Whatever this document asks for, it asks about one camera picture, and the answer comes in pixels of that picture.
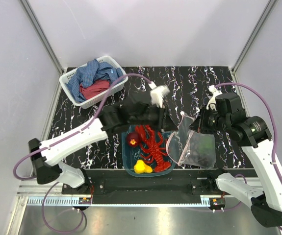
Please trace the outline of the green fake vegetable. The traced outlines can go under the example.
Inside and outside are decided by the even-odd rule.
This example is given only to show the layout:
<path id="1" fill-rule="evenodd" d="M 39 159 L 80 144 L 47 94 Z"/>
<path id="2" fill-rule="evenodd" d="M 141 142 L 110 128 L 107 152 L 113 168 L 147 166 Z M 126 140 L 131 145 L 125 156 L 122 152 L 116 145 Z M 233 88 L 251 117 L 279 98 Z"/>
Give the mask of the green fake vegetable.
<path id="1" fill-rule="evenodd" d="M 202 139 L 198 146 L 198 152 L 202 155 L 215 155 L 215 141 L 213 139 Z"/>

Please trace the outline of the clear zip top bag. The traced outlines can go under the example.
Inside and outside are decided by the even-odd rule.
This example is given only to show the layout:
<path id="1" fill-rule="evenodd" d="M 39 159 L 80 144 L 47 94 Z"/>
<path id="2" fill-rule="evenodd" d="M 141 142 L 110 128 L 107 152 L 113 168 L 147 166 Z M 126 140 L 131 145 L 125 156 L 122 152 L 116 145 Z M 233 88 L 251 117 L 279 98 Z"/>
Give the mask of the clear zip top bag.
<path id="1" fill-rule="evenodd" d="M 189 126 L 196 119 L 183 111 L 180 114 L 182 119 L 178 125 L 178 131 L 174 131 L 166 143 L 168 156 L 179 166 L 193 165 L 202 169 L 212 169 L 216 163 L 216 154 L 202 155 L 198 152 L 198 146 L 202 139 L 215 140 L 214 136 L 190 130 Z"/>

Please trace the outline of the red fake lobster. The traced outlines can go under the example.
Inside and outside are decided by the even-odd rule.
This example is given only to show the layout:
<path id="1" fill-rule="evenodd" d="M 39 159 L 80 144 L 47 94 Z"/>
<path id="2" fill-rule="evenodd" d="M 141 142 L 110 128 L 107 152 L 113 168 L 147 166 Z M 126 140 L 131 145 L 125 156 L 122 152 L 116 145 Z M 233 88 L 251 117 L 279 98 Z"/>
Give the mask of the red fake lobster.
<path id="1" fill-rule="evenodd" d="M 172 164 L 164 158 L 167 156 L 167 153 L 162 146 L 165 144 L 162 133 L 152 130 L 148 125 L 138 125 L 135 127 L 135 131 L 139 134 L 141 140 L 141 160 L 149 165 L 154 173 L 168 170 Z"/>

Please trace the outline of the red fake apple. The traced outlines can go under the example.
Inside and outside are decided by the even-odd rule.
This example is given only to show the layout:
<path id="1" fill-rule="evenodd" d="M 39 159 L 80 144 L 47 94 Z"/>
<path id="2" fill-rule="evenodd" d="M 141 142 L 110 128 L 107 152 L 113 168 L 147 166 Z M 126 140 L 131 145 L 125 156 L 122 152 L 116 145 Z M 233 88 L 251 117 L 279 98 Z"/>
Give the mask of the red fake apple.
<path id="1" fill-rule="evenodd" d="M 140 144 L 140 136 L 137 132 L 130 132 L 126 137 L 126 142 L 130 147 L 137 147 Z"/>

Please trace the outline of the yellow fake fruit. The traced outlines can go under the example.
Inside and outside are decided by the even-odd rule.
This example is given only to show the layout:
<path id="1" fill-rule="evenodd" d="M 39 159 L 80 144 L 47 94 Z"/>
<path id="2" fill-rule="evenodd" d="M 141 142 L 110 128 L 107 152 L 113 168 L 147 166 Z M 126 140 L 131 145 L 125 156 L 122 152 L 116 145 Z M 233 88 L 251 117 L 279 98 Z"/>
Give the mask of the yellow fake fruit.
<path id="1" fill-rule="evenodd" d="M 143 160 L 137 160 L 133 169 L 136 174 L 153 173 L 153 169 L 149 165 L 145 164 Z"/>

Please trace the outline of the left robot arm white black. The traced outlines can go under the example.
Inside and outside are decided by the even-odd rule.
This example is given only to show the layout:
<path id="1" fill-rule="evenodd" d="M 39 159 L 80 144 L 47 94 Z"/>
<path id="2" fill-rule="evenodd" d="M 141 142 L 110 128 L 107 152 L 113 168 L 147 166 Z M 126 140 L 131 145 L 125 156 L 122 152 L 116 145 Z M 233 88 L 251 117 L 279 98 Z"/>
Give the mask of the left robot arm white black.
<path id="1" fill-rule="evenodd" d="M 165 105 L 159 107 L 149 101 L 124 100 L 105 106 L 97 117 L 59 137 L 42 142 L 29 141 L 37 183 L 61 182 L 80 194 L 86 193 L 90 187 L 86 173 L 63 163 L 62 159 L 89 144 L 126 132 L 132 125 L 148 125 L 161 132 L 177 129 Z"/>

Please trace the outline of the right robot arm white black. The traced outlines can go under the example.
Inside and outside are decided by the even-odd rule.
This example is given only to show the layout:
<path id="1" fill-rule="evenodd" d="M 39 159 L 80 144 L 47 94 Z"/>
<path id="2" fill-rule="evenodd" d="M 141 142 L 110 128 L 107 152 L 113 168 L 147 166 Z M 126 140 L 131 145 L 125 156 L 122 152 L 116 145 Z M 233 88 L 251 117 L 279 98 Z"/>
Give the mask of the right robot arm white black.
<path id="1" fill-rule="evenodd" d="M 229 134 L 251 161 L 262 185 L 262 189 L 254 188 L 219 169 L 203 181 L 207 190 L 234 196 L 249 207 L 255 219 L 266 228 L 282 226 L 282 166 L 273 152 L 276 139 L 266 122 L 258 116 L 248 117 L 239 95 L 214 92 L 190 129 L 205 135 L 216 131 Z"/>

